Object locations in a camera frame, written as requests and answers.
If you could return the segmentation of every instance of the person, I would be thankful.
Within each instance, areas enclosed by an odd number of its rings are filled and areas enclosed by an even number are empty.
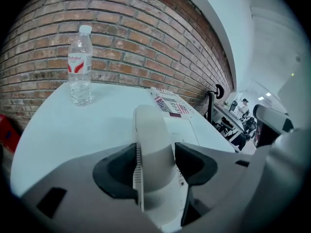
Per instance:
[[[247,106],[247,103],[248,103],[248,100],[247,99],[243,99],[242,100],[243,102],[243,106],[242,107],[237,107],[238,110],[236,112],[236,115],[238,118],[242,118],[243,114],[245,114],[247,111],[248,111],[248,106]]]
[[[242,151],[246,142],[251,138],[251,136],[247,132],[243,132],[239,134],[231,143],[234,146],[239,146],[239,150]]]

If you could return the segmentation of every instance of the ceiling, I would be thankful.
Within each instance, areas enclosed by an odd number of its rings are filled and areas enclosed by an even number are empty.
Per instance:
[[[308,53],[309,42],[283,0],[249,0],[255,27],[253,58],[247,90],[269,91],[279,103],[280,88],[296,72]]]

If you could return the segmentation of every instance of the red object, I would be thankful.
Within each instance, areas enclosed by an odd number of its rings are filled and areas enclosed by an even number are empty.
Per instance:
[[[20,135],[12,127],[9,119],[0,114],[0,143],[9,151],[15,153]]]

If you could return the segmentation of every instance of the tabletop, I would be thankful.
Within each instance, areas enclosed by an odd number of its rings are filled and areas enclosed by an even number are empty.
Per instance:
[[[239,131],[244,131],[243,125],[240,120],[237,120],[228,110],[218,106],[214,105],[214,109],[220,113],[222,113],[226,119],[228,119],[235,128],[237,128]]]
[[[11,189],[21,197],[32,185],[72,158],[134,142],[133,111],[157,106],[149,89],[92,83],[92,103],[78,107],[69,84],[62,84],[40,106],[23,132],[14,155]],[[200,146],[234,152],[198,112],[191,121]]]

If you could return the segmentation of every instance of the white wall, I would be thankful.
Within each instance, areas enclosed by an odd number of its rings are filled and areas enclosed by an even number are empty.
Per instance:
[[[254,25],[249,0],[191,0],[209,20],[230,64],[235,91],[252,59]]]

